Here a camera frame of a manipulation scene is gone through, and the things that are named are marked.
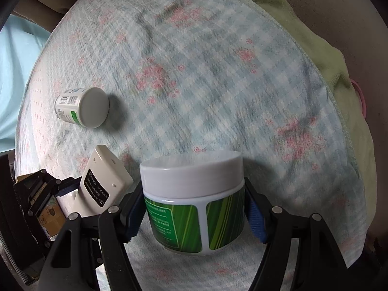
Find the plastic jar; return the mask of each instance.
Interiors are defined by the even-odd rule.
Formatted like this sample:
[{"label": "plastic jar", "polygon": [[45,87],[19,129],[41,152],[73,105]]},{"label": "plastic jar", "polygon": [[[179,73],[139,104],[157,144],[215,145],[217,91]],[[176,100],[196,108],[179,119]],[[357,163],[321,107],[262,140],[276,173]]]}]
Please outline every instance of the plastic jar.
[{"label": "plastic jar", "polygon": [[209,255],[244,227],[240,152],[159,157],[140,164],[144,199],[156,240],[185,255]]},{"label": "plastic jar", "polygon": [[108,116],[109,99],[100,88],[68,89],[55,101],[59,119],[86,128],[97,128]]}]

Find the blue and white checkered pattern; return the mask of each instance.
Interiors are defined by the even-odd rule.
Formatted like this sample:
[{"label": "blue and white checkered pattern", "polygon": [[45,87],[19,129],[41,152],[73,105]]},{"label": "blue and white checkered pattern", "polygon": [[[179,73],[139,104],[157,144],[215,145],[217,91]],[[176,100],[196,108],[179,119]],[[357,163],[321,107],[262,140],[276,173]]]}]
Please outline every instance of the blue and white checkered pattern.
[{"label": "blue and white checkered pattern", "polygon": [[[79,0],[31,75],[17,174],[46,168],[77,177],[94,146],[106,144],[137,183],[145,159],[238,150],[245,176],[272,204],[321,213],[354,262],[366,233],[364,188],[333,96],[292,37],[250,2]],[[57,95],[88,86],[109,94],[106,122],[91,130],[57,119]],[[61,204],[70,211],[71,198]],[[232,291],[249,287],[264,248],[246,226],[223,252],[175,255],[156,242],[146,217],[127,251],[144,291]]]}]

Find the white jar lid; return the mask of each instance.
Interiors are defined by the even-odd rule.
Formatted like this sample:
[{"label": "white jar lid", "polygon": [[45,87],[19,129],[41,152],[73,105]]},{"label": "white jar lid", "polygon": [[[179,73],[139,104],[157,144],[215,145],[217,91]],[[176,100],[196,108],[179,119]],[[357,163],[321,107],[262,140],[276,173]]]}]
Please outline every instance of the white jar lid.
[{"label": "white jar lid", "polygon": [[237,187],[244,178],[240,152],[220,150],[162,156],[140,164],[143,190],[181,199],[217,194]]}]

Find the metal screw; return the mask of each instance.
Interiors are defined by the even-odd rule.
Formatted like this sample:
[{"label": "metal screw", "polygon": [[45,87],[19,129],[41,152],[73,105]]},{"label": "metal screw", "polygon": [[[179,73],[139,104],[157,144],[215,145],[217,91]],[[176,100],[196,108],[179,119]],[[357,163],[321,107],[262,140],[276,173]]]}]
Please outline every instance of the metal screw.
[{"label": "metal screw", "polygon": [[321,221],[322,220],[322,216],[320,214],[318,214],[318,213],[314,213],[313,214],[313,219],[315,221]]},{"label": "metal screw", "polygon": [[74,221],[75,219],[78,218],[78,213],[76,213],[76,212],[70,213],[68,218],[69,218],[69,220]]},{"label": "metal screw", "polygon": [[283,209],[282,209],[282,207],[279,207],[279,206],[273,206],[272,211],[273,211],[273,213],[282,213]]},{"label": "metal screw", "polygon": [[116,213],[117,211],[119,211],[119,207],[117,207],[117,206],[111,206],[111,207],[109,207],[108,208],[108,212],[109,213]]}]

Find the brown box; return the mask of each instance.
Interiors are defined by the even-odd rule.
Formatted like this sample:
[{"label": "brown box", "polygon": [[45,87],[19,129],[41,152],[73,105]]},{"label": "brown box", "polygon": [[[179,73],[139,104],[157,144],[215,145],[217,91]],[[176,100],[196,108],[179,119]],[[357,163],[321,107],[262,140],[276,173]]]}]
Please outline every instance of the brown box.
[{"label": "brown box", "polygon": [[[20,182],[30,175],[31,174],[18,176],[16,177],[16,182]],[[38,190],[34,198],[31,200],[32,204],[36,201],[36,198],[43,191],[46,185],[46,183],[43,183],[42,187],[40,187],[40,190]],[[46,230],[47,236],[50,238],[57,235],[66,222],[66,218],[55,197],[50,198],[38,219],[40,225]]]}]

